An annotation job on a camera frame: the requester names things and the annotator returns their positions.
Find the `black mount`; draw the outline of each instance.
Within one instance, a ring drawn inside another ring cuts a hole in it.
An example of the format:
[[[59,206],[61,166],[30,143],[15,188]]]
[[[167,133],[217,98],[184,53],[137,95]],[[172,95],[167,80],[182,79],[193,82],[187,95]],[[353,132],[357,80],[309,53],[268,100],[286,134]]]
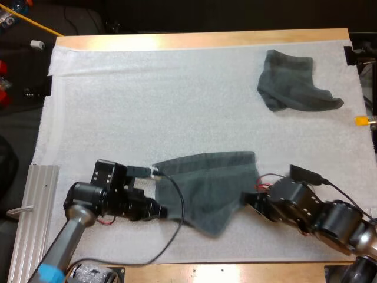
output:
[[[98,160],[91,182],[77,182],[70,188],[64,209],[81,205],[97,216],[122,216],[131,221],[166,218],[166,208],[146,197],[143,190],[134,188],[137,177],[149,176],[149,168]]]

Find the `black bag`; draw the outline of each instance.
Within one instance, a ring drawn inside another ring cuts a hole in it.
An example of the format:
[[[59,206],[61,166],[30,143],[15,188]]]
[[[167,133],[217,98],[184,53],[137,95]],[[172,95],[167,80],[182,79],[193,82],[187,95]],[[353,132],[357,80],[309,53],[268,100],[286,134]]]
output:
[[[12,184],[18,169],[18,158],[11,145],[0,136],[0,198]]]

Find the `metal handle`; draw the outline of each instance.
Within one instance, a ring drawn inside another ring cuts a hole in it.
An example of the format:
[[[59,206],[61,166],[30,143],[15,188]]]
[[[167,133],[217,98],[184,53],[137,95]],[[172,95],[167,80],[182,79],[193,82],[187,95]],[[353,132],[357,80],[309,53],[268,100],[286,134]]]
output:
[[[6,215],[14,219],[19,219],[19,216],[22,212],[33,211],[33,208],[34,207],[32,205],[28,205],[24,206],[23,208],[11,209],[6,212]]]

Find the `wooden table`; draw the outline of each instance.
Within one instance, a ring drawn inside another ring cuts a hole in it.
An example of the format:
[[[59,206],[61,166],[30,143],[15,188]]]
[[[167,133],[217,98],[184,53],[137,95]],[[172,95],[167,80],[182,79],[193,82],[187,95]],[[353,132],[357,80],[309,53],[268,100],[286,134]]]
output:
[[[58,37],[57,45],[93,51],[146,51],[348,39],[347,29],[297,29]],[[126,283],[324,283],[324,266],[329,264],[345,263],[154,264],[142,268],[126,268],[125,281]]]

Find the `red object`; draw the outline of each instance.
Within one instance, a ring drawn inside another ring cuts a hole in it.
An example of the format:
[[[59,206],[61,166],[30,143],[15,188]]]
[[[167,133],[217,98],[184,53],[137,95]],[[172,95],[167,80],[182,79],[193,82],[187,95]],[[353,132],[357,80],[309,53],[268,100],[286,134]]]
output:
[[[0,90],[0,108],[5,108],[11,103],[11,98],[4,90]]]
[[[8,72],[8,67],[6,64],[0,60],[0,75],[5,75]]]

